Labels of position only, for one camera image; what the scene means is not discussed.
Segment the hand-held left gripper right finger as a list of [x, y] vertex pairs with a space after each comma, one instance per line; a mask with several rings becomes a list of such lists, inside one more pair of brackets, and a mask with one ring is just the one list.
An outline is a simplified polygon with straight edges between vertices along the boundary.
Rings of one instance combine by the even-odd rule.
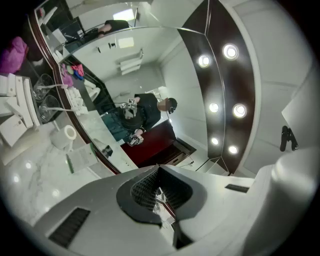
[[162, 256], [269, 256], [295, 230], [320, 183], [320, 149], [281, 156], [255, 178], [222, 176], [167, 166], [173, 175], [206, 190], [202, 208], [179, 221], [187, 245], [176, 248], [159, 234]]

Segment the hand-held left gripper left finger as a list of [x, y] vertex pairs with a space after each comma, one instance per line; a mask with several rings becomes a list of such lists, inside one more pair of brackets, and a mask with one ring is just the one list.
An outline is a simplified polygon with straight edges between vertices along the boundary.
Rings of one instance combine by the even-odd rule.
[[119, 207], [118, 189], [149, 170], [94, 180], [57, 203], [34, 225], [56, 249], [81, 256], [167, 256], [176, 248], [158, 225], [139, 223]]

